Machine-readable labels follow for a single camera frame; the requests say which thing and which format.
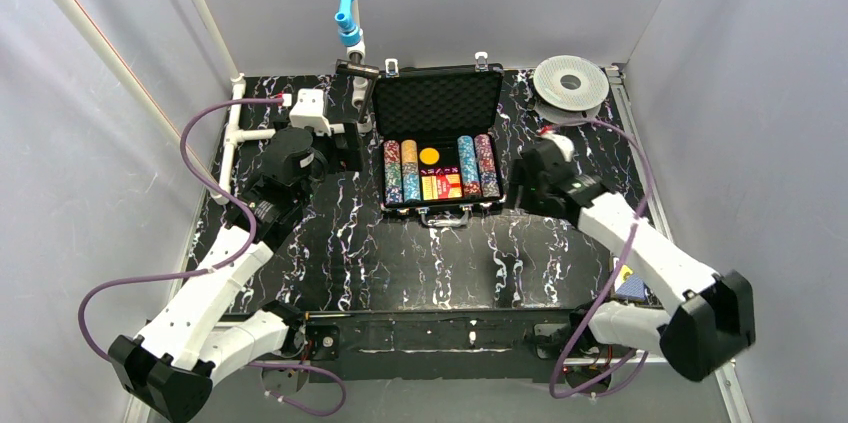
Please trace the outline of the red yellow card deck box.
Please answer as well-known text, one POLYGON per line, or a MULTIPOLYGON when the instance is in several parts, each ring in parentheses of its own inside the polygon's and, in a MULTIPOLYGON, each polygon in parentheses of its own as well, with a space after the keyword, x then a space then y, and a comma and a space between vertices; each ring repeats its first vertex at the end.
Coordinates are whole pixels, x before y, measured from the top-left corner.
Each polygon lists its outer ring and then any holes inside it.
POLYGON ((421 188, 424 201, 452 200, 463 196, 461 177, 458 173, 422 176, 421 188))

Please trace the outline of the blue card deck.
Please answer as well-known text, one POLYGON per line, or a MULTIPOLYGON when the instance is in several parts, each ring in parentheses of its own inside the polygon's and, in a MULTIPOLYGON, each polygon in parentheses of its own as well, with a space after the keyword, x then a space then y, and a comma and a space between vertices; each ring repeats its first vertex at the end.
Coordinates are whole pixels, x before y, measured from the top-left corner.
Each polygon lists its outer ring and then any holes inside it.
POLYGON ((623 265, 614 280, 612 297, 630 302, 643 303, 648 300, 647 286, 627 265, 623 265))

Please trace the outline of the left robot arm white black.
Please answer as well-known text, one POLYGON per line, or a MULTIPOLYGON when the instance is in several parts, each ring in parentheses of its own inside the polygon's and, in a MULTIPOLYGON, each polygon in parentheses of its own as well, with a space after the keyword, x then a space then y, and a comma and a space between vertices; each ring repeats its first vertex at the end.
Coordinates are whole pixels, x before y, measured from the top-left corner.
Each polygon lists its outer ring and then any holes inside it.
POLYGON ((302 222, 314 184, 361 170, 362 138, 350 122, 328 135, 286 126, 275 131, 261 157, 199 264, 199 275, 185 279, 136 336, 119 336, 108 349, 122 386, 169 422, 191 421, 218 383, 261 357, 304 359, 314 346, 304 312, 279 301, 221 334, 214 329, 302 222))

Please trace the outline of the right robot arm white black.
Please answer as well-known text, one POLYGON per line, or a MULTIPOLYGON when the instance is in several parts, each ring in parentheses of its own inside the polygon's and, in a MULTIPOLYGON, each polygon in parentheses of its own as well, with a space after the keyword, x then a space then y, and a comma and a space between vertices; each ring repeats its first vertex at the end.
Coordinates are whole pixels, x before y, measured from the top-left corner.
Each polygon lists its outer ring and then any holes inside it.
POLYGON ((637 214, 599 177, 581 174, 564 137, 547 138, 511 165, 506 204, 568 222, 634 270, 659 309, 598 297, 576 315, 564 350, 579 341, 656 352, 699 382, 756 342, 754 295, 739 272, 718 273, 637 214))

